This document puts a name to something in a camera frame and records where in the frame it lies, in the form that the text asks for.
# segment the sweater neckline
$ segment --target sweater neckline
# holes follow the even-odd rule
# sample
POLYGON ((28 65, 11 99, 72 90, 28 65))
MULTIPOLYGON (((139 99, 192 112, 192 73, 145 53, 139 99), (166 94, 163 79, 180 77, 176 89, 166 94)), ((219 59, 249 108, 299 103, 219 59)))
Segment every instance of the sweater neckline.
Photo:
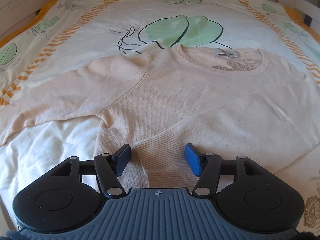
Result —
MULTIPOLYGON (((256 50, 253 50, 251 48, 241 48, 241 49, 223 49, 225 51, 232 51, 232 50, 236 50, 239 53, 245 53, 245 52, 257 52, 256 50)), ((220 73, 220 74, 225 74, 225 75, 240 75, 240 76, 245 76, 245 75, 253 75, 253 74, 259 74, 264 72, 269 65, 269 59, 268 56, 266 55, 265 51, 263 49, 258 49, 258 51, 261 53, 262 55, 262 63, 260 64, 260 66, 258 66, 257 68, 253 69, 253 70, 249 70, 249 71, 228 71, 228 70, 220 70, 220 69, 216 69, 212 66, 206 65, 204 63, 201 63, 195 59, 193 59, 192 57, 190 57, 188 54, 185 53, 185 51, 206 51, 206 52, 213 52, 215 53, 215 50, 212 48, 207 48, 207 47, 185 47, 181 44, 176 44, 173 46, 173 51, 178 54, 184 61, 186 61, 187 63, 205 69, 205 70, 209 70, 210 72, 216 72, 216 73, 220 73)))

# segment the bed sheet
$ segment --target bed sheet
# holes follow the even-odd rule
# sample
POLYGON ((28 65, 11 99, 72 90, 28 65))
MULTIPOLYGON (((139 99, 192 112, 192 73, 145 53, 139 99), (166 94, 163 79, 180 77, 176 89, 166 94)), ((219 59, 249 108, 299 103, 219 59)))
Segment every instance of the bed sheet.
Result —
MULTIPOLYGON (((41 21, 0 48, 0 107, 99 57, 134 57, 176 43, 262 48, 320 83, 320 45, 284 7, 267 0, 54 0, 50 6, 41 21)), ((92 159, 99 123, 93 116, 48 122, 0 147, 0 195, 15 226, 14 196, 69 156, 92 159)), ((84 182, 95 186, 90 176, 84 182)), ((301 220, 299 229, 316 230, 317 212, 313 227, 301 220)))

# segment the ridged surface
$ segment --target ridged surface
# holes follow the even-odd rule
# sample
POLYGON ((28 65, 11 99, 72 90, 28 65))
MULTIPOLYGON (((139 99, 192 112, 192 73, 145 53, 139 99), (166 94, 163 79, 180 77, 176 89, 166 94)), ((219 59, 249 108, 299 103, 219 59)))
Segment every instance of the ridged surface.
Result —
POLYGON ((40 234, 23 229, 31 240, 286 240, 296 232, 257 234, 239 229, 220 217, 209 200, 186 189, 132 189, 108 200, 92 221, 70 232, 40 234))

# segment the bed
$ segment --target bed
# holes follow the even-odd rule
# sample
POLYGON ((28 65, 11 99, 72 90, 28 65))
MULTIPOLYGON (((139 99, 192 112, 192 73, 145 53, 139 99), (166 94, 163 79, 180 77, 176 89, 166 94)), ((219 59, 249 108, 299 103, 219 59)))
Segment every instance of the bed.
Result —
MULTIPOLYGON (((214 30, 206 33, 214 42, 203 43, 201 36, 186 46, 262 48, 311 73, 320 84, 320 36, 295 9, 320 22, 320 9, 304 0, 0 0, 0 108, 18 101, 21 91, 99 57, 161 49, 148 36, 152 28, 170 47, 179 38, 171 34, 177 17, 205 17, 214 30)), ((93 158, 99 124, 93 116, 47 122, 15 133, 0 147, 0 235, 18 228, 11 205, 20 190, 69 156, 93 158)), ((318 154, 315 147, 304 163, 320 162, 318 154)), ((314 183, 313 192, 300 192, 306 217, 298 230, 319 234, 319 171, 304 165, 288 167, 309 172, 309 181, 299 182, 302 187, 314 183)), ((93 178, 83 180, 95 186, 93 178)))

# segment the silver screw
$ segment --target silver screw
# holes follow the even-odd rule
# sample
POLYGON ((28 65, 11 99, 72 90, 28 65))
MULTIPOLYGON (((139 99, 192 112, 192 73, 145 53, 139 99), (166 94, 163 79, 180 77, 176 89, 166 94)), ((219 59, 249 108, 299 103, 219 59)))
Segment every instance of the silver screw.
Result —
POLYGON ((206 187, 199 187, 195 190, 195 192, 201 196, 209 195, 211 193, 211 191, 206 187))
POLYGON ((107 190, 107 193, 110 196, 118 196, 118 195, 122 194, 122 189, 120 189, 118 187, 112 187, 112 188, 107 190))

